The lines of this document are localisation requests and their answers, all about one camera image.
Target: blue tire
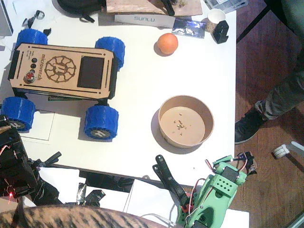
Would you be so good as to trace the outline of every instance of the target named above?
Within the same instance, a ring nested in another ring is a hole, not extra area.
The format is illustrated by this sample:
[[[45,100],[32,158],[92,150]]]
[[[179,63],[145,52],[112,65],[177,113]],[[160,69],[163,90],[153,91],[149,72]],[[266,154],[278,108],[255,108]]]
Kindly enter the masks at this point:
[[[85,134],[93,139],[115,138],[118,128],[118,111],[108,106],[96,105],[88,108],[85,118]]]
[[[118,70],[124,65],[124,43],[115,37],[102,37],[95,43],[95,48],[102,48],[112,51],[118,61]]]
[[[8,97],[2,103],[1,115],[5,115],[12,127],[20,132],[32,128],[36,107],[33,102],[21,97]]]
[[[48,44],[48,38],[46,34],[34,29],[24,29],[18,34],[16,47],[19,47],[21,43],[27,44]]]

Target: table surface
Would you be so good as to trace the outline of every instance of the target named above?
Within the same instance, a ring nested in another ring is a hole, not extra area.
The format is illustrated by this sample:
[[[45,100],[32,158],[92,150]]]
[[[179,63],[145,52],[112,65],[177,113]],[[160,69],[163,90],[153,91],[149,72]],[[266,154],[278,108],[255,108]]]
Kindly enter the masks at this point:
[[[210,34],[205,39],[178,36],[175,53],[162,57],[154,44],[171,29],[137,25],[115,25],[101,15],[95,23],[59,12],[56,1],[5,0],[14,34],[0,39],[0,100],[13,96],[7,75],[11,50],[24,18],[37,9],[45,12],[36,20],[34,29],[52,28],[51,45],[94,47],[104,36],[121,39],[126,46],[125,64],[118,72],[116,95],[109,105],[119,112],[118,135],[112,142],[89,139],[83,133],[84,118],[92,101],[47,102],[47,97],[29,95],[36,105],[33,128],[22,139],[32,159],[45,160],[57,151],[58,164],[101,173],[159,180],[152,170],[155,156],[162,154],[177,182],[193,186],[198,178],[210,172],[204,162],[234,154],[235,77],[236,77],[236,12],[226,15],[229,39],[217,45]],[[203,15],[208,8],[202,1]],[[191,95],[202,100],[214,116],[212,135],[200,146],[178,149],[161,137],[157,112],[162,103],[175,95]]]

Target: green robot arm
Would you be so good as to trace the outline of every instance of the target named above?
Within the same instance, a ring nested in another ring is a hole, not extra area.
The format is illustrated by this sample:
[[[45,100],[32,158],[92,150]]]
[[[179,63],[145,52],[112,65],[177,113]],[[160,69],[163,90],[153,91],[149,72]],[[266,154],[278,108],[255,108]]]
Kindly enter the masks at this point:
[[[209,175],[199,192],[193,194],[193,208],[190,215],[179,208],[177,223],[185,228],[220,228],[226,210],[230,206],[238,186],[247,175],[227,162],[232,156],[213,163],[215,175]]]

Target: person's leg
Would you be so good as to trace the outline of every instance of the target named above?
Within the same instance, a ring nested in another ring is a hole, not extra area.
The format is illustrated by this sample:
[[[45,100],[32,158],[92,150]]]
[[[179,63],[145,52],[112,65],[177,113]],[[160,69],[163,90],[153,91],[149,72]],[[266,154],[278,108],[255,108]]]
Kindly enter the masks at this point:
[[[304,101],[304,49],[301,50],[296,68],[281,83],[276,85],[255,108],[264,120],[274,120]]]
[[[304,47],[304,0],[282,0],[287,23]],[[251,139],[266,120],[273,120],[304,101],[304,48],[295,70],[274,87],[263,101],[258,101],[245,117],[235,124],[235,144]]]

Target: black display screen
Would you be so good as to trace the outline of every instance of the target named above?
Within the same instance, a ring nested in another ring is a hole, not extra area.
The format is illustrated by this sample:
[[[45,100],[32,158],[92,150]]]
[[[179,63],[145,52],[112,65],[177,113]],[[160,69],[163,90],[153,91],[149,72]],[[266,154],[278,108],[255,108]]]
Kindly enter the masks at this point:
[[[101,89],[104,60],[104,58],[82,56],[77,87]]]

